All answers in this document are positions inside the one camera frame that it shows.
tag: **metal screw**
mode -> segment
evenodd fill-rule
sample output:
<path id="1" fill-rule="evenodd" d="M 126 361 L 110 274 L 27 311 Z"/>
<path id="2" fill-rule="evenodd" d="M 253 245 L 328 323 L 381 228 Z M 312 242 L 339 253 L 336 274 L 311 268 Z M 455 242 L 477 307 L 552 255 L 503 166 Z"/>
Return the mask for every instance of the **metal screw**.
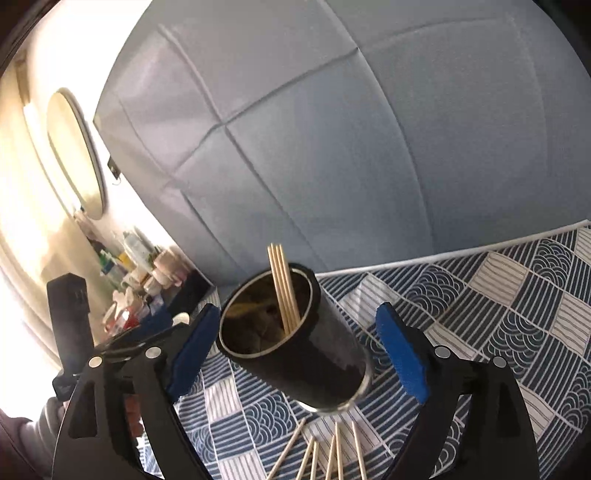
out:
<path id="1" fill-rule="evenodd" d="M 103 362 L 103 359 L 99 356 L 94 356 L 88 360 L 88 366 L 90 368 L 96 368 Z"/>
<path id="2" fill-rule="evenodd" d="M 452 353 L 450 352 L 449 348 L 446 346 L 438 346 L 435 349 L 435 355 L 437 355 L 439 358 L 450 358 L 451 354 Z"/>
<path id="3" fill-rule="evenodd" d="M 507 366 L 507 360 L 505 360 L 501 356 L 496 356 L 492 359 L 492 362 L 495 364 L 496 367 L 505 368 Z"/>
<path id="4" fill-rule="evenodd" d="M 162 350 L 158 346 L 151 346 L 146 350 L 146 357 L 148 358 L 158 358 Z"/>

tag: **wave pattern fabric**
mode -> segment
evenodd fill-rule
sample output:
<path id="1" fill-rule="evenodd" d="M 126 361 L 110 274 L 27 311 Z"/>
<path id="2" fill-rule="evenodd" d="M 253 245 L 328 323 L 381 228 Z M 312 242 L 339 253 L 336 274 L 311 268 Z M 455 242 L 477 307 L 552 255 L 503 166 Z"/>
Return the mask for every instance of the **wave pattern fabric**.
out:
<path id="1" fill-rule="evenodd" d="M 317 475 L 324 475 L 336 419 L 344 451 L 353 452 L 349 426 L 355 419 L 368 477 L 380 478 L 420 411 L 375 329 L 375 309 L 390 301 L 435 345 L 463 358 L 508 360 L 530 414 L 541 477 L 547 478 L 591 417 L 591 299 L 584 274 L 591 270 L 590 245 L 591 228 L 585 227 L 434 264 L 322 276 L 320 284 L 374 358 L 369 394 L 345 414 L 318 417 L 213 348 L 191 393 L 176 405 L 180 421 L 214 480 L 264 480 L 297 423 L 307 418 L 275 477 L 291 480 L 312 437 L 320 442 Z M 435 475 L 453 464 L 469 405 L 469 395 L 460 398 Z M 140 453 L 144 468 L 161 476 L 147 439 Z M 346 480 L 358 480 L 355 456 L 345 459 Z"/>

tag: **mirror frame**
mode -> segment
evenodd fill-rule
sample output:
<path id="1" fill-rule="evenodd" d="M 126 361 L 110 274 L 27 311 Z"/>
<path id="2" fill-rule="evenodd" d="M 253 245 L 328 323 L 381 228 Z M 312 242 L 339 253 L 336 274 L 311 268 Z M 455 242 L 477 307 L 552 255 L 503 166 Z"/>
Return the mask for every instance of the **mirror frame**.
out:
<path id="1" fill-rule="evenodd" d="M 76 101 L 76 98 L 74 97 L 74 94 L 72 94 L 71 91 L 69 91 L 66 88 L 60 88 L 58 91 L 56 91 L 52 94 L 51 98 L 53 98 L 53 96 L 56 93 L 61 94 L 62 97 L 64 97 L 64 99 L 66 100 L 66 102 L 70 106 L 70 109 L 72 110 L 72 113 L 74 113 L 74 117 L 76 118 L 76 122 L 78 123 L 78 129 L 80 130 L 80 133 L 82 133 L 82 138 L 84 139 L 84 143 L 86 144 L 86 150 L 88 151 L 88 155 L 90 157 L 90 162 L 92 163 L 92 168 L 95 171 L 96 182 L 99 186 L 100 203 L 101 203 L 101 210 L 100 210 L 99 216 L 93 216 L 91 214 L 90 210 L 87 208 L 84 198 L 82 198 L 82 195 L 78 191 L 76 184 L 70 178 L 67 168 L 65 168 L 64 164 L 62 163 L 61 158 L 60 158 L 58 152 L 56 151 L 56 148 L 53 145 L 53 142 L 51 141 L 51 137 L 50 137 L 48 128 L 47 128 L 47 139 L 49 140 L 51 150 L 57 160 L 57 164 L 60 166 L 61 172 L 64 174 L 64 177 L 66 177 L 66 180 L 68 181 L 68 185 L 70 185 L 70 188 L 74 191 L 74 194 L 76 194 L 76 197 L 78 198 L 80 204 L 84 208 L 86 214 L 88 215 L 88 218 L 90 218 L 92 220 L 100 220 L 105 213 L 107 205 L 106 205 L 106 194 L 105 194 L 105 181 L 103 179 L 103 174 L 100 169 L 99 161 L 98 161 L 98 158 L 96 155 L 94 142 L 92 141 L 92 137 L 90 136 L 90 132 L 88 131 L 88 126 L 86 125 L 86 121 L 84 120 L 84 116 L 82 115 L 82 110 L 81 110 L 80 106 L 78 105 L 78 102 Z"/>

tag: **blue gripper pad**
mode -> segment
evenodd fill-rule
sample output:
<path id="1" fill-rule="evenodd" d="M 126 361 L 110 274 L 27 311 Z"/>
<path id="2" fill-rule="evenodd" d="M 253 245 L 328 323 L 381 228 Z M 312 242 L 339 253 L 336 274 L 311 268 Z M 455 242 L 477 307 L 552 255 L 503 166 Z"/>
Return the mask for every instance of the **blue gripper pad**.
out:
<path id="1" fill-rule="evenodd" d="M 394 308 L 388 306 L 381 304 L 375 313 L 379 338 L 394 364 L 400 383 L 409 395 L 423 404 L 429 397 L 425 366 L 405 337 L 401 329 L 401 326 L 404 328 L 402 320 Z"/>
<path id="2" fill-rule="evenodd" d="M 201 366 L 217 338 L 219 328 L 220 309 L 209 305 L 208 312 L 173 360 L 171 380 L 166 388 L 168 397 L 173 403 L 191 390 L 199 370 L 201 370 Z"/>

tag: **round mirror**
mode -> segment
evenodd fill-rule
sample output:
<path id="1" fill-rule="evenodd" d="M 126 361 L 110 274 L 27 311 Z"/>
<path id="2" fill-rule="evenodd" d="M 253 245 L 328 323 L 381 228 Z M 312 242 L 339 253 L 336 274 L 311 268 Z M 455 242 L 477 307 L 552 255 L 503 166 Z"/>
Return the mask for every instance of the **round mirror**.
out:
<path id="1" fill-rule="evenodd" d="M 98 220 L 105 207 L 105 192 L 95 150 L 74 97 L 65 90 L 54 93 L 47 107 L 47 135 L 51 149 L 70 187 L 88 217 Z"/>

